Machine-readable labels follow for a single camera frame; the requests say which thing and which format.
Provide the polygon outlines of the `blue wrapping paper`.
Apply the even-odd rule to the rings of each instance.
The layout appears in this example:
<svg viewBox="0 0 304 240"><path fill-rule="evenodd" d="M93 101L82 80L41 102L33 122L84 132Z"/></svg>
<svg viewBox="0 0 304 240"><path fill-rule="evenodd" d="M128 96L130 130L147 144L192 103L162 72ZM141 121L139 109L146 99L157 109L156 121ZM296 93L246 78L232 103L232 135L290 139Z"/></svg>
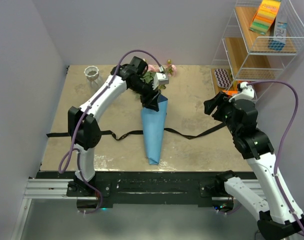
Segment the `blue wrapping paper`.
<svg viewBox="0 0 304 240"><path fill-rule="evenodd" d="M160 163L168 99L161 94L157 103L159 111L144 107L140 112L144 149L150 165L158 165Z"/></svg>

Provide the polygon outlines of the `pink white flower bouquet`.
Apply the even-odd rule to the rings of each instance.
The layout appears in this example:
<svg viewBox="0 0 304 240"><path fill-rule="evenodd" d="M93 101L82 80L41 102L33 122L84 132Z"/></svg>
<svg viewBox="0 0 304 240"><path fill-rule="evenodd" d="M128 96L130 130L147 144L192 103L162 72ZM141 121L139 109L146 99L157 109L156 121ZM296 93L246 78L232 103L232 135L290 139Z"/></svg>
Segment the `pink white flower bouquet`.
<svg viewBox="0 0 304 240"><path fill-rule="evenodd" d="M151 82L157 71L158 67L156 65L148 64L147 70L145 71L145 74L143 75L143 78L141 78L141 80L144 83ZM164 66L164 72L169 78L174 77L176 75L177 67L173 64L173 61L171 59L167 60L166 65Z"/></svg>

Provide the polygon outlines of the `black ribbon gold lettering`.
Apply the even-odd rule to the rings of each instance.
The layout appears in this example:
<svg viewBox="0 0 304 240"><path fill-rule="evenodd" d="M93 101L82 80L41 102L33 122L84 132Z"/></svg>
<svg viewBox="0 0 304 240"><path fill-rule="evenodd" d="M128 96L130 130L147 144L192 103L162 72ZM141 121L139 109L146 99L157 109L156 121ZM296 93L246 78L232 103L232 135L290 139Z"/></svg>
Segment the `black ribbon gold lettering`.
<svg viewBox="0 0 304 240"><path fill-rule="evenodd" d="M188 140L193 140L193 139L204 137L206 135L214 133L214 132L224 128L225 126L226 125L224 123L220 123L220 124L218 124L218 125L216 125L212 128L207 129L206 131L204 131L204 132L202 132L198 135L182 134L182 133L178 132L177 130L175 130L173 128L169 128L169 127L164 128L164 131L182 136L182 137L184 137ZM143 135L143 134L144 134L143 130L132 130L132 131L129 131L129 132L123 134L119 138L117 138L117 135L114 132L112 132L111 130L104 130L104 131L101 132L102 136L112 136L116 141L121 141L129 135ZM62 137L69 137L70 135L69 135L68 132L52 132L52 133L47 133L46 136L48 138L62 138Z"/></svg>

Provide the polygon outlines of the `white ceramic vase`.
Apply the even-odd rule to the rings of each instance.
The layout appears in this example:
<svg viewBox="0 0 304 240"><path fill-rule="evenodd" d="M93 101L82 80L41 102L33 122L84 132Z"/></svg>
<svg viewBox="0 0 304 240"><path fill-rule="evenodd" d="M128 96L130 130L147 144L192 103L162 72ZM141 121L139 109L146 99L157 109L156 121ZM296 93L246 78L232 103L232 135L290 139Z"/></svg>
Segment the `white ceramic vase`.
<svg viewBox="0 0 304 240"><path fill-rule="evenodd" d="M98 90L104 84L100 70L96 66L92 65L85 68L84 75L89 86L94 90Z"/></svg>

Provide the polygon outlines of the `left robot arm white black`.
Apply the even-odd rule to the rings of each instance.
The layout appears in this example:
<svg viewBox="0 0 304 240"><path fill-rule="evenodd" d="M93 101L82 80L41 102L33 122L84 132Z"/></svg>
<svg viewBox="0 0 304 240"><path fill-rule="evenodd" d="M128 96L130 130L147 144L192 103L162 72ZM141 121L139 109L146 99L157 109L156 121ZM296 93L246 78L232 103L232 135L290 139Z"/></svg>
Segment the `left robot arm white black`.
<svg viewBox="0 0 304 240"><path fill-rule="evenodd" d="M94 151L102 137L99 120L107 108L127 89L140 95L143 107L159 111L159 86L167 84L169 79L162 66L146 83L142 79L148 64L134 56L128 64L118 64L113 68L102 87L80 107L68 110L68 133L71 136L71 149L79 150L75 175L81 181L78 191L84 196L91 196L96 184L91 181L95 176Z"/></svg>

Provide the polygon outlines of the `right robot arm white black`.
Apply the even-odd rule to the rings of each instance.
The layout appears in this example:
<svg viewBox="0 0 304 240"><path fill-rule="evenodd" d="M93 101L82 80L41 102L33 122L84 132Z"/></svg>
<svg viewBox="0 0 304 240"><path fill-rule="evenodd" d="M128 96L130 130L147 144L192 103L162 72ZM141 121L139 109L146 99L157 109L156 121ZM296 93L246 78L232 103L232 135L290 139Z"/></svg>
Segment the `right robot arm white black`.
<svg viewBox="0 0 304 240"><path fill-rule="evenodd" d="M281 240L304 233L304 213L291 195L268 136L257 128L258 111L248 99L233 99L219 92L204 103L204 113L227 126L235 148L254 172L264 197L247 187L233 171L216 176L215 192L231 195L257 222L266 240Z"/></svg>

